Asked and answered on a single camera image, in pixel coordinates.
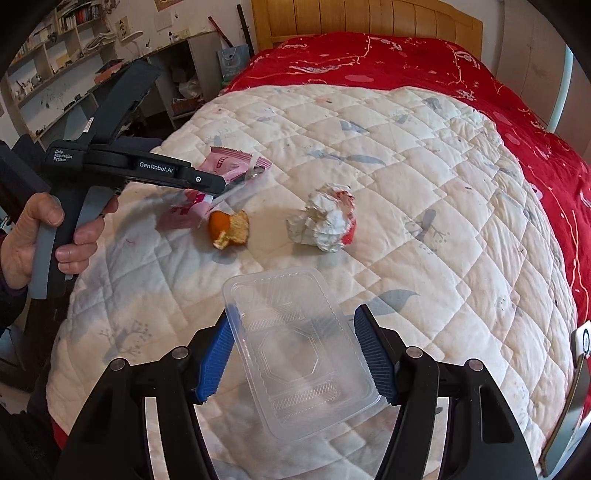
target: pink wrapper label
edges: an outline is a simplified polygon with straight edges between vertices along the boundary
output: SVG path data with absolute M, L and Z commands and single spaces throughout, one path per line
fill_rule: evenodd
M 199 167 L 199 170 L 220 175 L 226 181 L 226 191 L 223 196 L 226 199 L 235 189 L 244 182 L 250 181 L 248 176 L 252 155 L 231 148 L 212 147 L 211 153 Z M 258 157 L 253 168 L 266 171 L 272 166 L 264 157 Z M 186 201 L 175 205 L 164 212 L 158 220 L 158 230 L 173 230 L 193 228 L 198 226 L 214 204 L 213 196 L 198 190 L 185 190 Z

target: plastic food tray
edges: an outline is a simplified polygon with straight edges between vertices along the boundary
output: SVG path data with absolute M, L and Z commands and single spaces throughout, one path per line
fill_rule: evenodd
M 314 268 L 234 277 L 226 314 L 263 424 L 297 440 L 375 404 L 359 342 Z

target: bag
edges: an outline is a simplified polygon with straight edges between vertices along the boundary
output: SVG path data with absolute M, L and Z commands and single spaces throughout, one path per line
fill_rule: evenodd
M 250 60 L 248 45 L 218 50 L 217 58 L 220 62 L 223 81 L 229 82 L 248 65 Z

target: bed frame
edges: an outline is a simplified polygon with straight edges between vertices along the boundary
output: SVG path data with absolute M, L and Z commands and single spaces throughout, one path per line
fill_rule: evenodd
M 439 0 L 252 0 L 259 50 L 335 31 L 440 38 L 480 59 L 482 22 Z

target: crumpled tissue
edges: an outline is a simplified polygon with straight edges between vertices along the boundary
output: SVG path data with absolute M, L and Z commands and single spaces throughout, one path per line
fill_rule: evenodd
M 287 235 L 298 244 L 336 252 L 355 235 L 355 197 L 349 187 L 326 183 L 311 193 L 305 211 L 285 221 Z

